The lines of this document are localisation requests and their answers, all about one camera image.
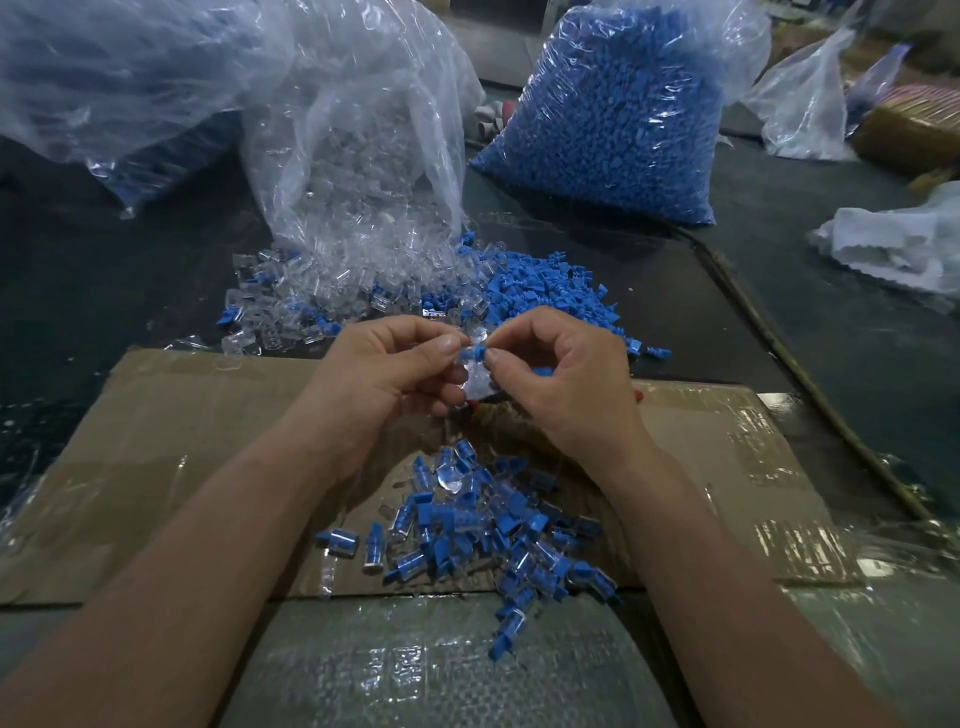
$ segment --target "pile of plastic parts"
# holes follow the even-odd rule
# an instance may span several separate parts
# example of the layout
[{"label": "pile of plastic parts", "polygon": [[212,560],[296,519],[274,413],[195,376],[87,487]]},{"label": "pile of plastic parts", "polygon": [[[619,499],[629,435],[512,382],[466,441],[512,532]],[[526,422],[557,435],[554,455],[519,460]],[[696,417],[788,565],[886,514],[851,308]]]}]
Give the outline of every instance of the pile of plastic parts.
[{"label": "pile of plastic parts", "polygon": [[[460,440],[441,448],[433,466],[418,456],[409,485],[411,493],[389,529],[371,525],[364,571],[383,573],[386,585],[423,573],[432,580],[455,577],[471,563],[486,560],[498,572],[497,590],[503,595],[503,607],[496,612],[500,626],[490,648],[494,662],[513,650],[537,603],[563,601],[570,592],[583,590],[608,604],[619,603],[616,584],[573,556],[601,535],[600,522],[570,517],[541,499],[557,489],[556,478],[528,470],[526,458],[497,457],[491,472],[470,442]],[[336,528],[317,534],[317,542],[329,553],[353,558],[360,537]]]},{"label": "pile of plastic parts", "polygon": [[239,287],[227,291],[217,322],[228,330],[221,346],[231,356],[292,349],[332,338],[343,323],[373,313],[415,313],[467,331],[488,331],[531,308],[551,305],[622,336],[632,355],[670,357],[670,350],[644,348],[617,327],[616,304],[602,301],[607,289],[594,290],[593,273],[564,258],[560,252],[547,258],[507,252],[502,243],[481,246],[467,232],[454,249],[449,283],[425,285],[367,270],[361,285],[342,288],[310,253],[272,249],[235,255]]},{"label": "pile of plastic parts", "polygon": [[571,8],[510,124],[470,165],[551,195],[710,224],[721,109],[766,62],[769,27],[740,0]]}]

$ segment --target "cardboard sheet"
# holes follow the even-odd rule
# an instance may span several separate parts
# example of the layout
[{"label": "cardboard sheet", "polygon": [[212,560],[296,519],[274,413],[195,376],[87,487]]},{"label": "cardboard sheet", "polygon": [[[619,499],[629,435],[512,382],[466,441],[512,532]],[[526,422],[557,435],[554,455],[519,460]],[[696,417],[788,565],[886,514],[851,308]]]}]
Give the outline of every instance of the cardboard sheet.
[{"label": "cardboard sheet", "polygon": [[[5,529],[0,603],[85,601],[211,474],[283,412],[316,364],[250,357],[227,370],[215,354],[128,353],[30,502]],[[654,439],[678,458],[717,516],[769,563],[778,580],[860,582],[827,507],[754,393],[685,382],[636,385],[646,393],[639,407]],[[429,418],[395,423],[311,528],[334,524],[365,534],[374,519],[388,524],[408,492],[413,457],[435,452],[458,434],[450,423]],[[482,456],[523,451],[537,466],[559,469],[560,490],[550,499],[571,514],[604,524],[604,537],[584,556],[621,586],[639,585],[623,526],[582,473],[510,438],[468,435]],[[359,560],[334,558],[312,546],[298,558],[290,595],[398,591],[363,574]],[[489,568],[477,565],[459,583],[444,579],[431,585],[424,576],[401,591],[491,588]]]}]

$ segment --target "white plastic bag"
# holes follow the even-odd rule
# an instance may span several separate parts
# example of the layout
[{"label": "white plastic bag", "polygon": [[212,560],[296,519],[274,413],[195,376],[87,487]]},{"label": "white plastic bag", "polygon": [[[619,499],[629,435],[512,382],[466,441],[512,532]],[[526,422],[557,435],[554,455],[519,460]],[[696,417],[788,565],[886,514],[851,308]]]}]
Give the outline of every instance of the white plastic bag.
[{"label": "white plastic bag", "polygon": [[110,164],[264,98],[286,75],[283,0],[4,0],[0,133]]},{"label": "white plastic bag", "polygon": [[417,247],[425,227],[439,234],[435,223],[444,239],[460,234],[463,116],[482,103],[480,82],[415,0],[287,7],[297,60],[244,124],[244,163],[267,224],[277,242],[346,266],[345,280],[361,267],[409,276],[385,248],[399,237]]},{"label": "white plastic bag", "polygon": [[844,143],[847,104],[840,52],[854,38],[841,28],[781,61],[743,97],[763,124],[768,154],[793,159],[844,161],[856,155]]},{"label": "white plastic bag", "polygon": [[942,296],[960,297],[960,182],[925,205],[869,212],[843,207],[811,242],[855,271]]}]

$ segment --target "bag of blue plastic parts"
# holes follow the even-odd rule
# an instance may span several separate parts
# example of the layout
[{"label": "bag of blue plastic parts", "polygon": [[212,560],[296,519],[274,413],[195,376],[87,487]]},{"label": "bag of blue plastic parts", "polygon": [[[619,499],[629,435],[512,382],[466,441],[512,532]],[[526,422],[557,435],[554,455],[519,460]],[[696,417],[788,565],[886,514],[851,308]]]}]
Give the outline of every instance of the bag of blue plastic parts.
[{"label": "bag of blue plastic parts", "polygon": [[506,129],[472,161],[500,180],[713,223],[720,112],[770,55],[755,0],[595,0],[564,15]]}]

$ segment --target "hand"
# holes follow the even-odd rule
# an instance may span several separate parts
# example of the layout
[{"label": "hand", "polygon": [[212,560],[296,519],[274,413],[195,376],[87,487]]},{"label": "hand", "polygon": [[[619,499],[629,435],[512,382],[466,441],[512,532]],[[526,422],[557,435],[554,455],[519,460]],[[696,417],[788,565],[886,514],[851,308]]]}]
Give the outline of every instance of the hand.
[{"label": "hand", "polygon": [[388,420],[442,417],[463,404],[459,385],[467,373],[456,359],[468,344],[458,329],[418,316],[350,324],[277,427],[344,478],[360,467]]},{"label": "hand", "polygon": [[[595,482],[645,439],[623,339],[547,306],[491,334],[484,357],[493,378],[563,454]],[[553,376],[530,367],[553,366]]]}]

